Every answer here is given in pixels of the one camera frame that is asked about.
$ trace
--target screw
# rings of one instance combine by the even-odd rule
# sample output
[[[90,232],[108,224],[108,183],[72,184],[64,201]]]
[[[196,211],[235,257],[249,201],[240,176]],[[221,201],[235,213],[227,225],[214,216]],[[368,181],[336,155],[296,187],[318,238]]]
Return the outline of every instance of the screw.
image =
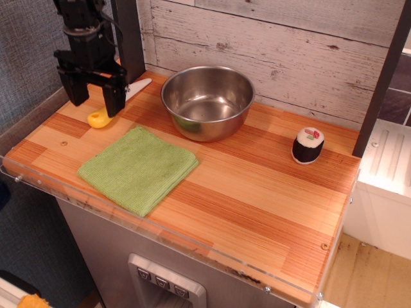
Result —
[[[328,245],[327,243],[322,243],[322,244],[321,244],[321,248],[322,248],[323,250],[328,250],[328,249],[329,249],[329,245]]]

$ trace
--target control panel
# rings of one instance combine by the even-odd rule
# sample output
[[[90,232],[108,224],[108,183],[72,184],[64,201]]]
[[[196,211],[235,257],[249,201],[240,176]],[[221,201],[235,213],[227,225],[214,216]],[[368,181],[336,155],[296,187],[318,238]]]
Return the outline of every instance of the control panel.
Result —
[[[207,307],[206,289],[197,282],[134,253],[128,267],[141,307]]]

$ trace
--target wooden countertop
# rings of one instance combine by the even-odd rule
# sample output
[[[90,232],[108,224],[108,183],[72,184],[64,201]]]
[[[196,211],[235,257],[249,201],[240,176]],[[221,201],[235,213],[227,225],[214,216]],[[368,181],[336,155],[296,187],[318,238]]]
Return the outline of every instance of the wooden countertop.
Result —
[[[308,306],[321,283],[360,159],[358,132],[254,103],[243,127],[220,142],[190,141],[174,129],[153,82],[102,129],[87,115],[104,105],[101,89],[79,107],[64,105],[3,160],[9,173],[293,303]],[[144,219],[119,209],[76,175],[91,157],[141,125],[192,151],[198,167]],[[295,136],[313,126],[325,135],[320,157],[299,165]]]

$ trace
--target folded cloth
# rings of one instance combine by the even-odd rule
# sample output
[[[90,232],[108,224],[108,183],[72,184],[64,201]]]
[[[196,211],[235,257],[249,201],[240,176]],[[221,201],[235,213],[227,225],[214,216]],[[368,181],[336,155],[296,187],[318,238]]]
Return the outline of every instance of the folded cloth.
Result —
[[[197,165],[191,152],[138,126],[77,174],[118,205],[145,216]]]

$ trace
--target stainless steel bowl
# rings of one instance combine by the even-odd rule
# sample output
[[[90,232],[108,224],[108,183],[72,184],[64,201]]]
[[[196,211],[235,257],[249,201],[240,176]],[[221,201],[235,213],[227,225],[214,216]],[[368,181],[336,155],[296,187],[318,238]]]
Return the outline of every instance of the stainless steel bowl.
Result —
[[[219,141],[243,125],[254,86],[228,67],[192,67],[166,81],[161,100],[182,135],[195,141]]]

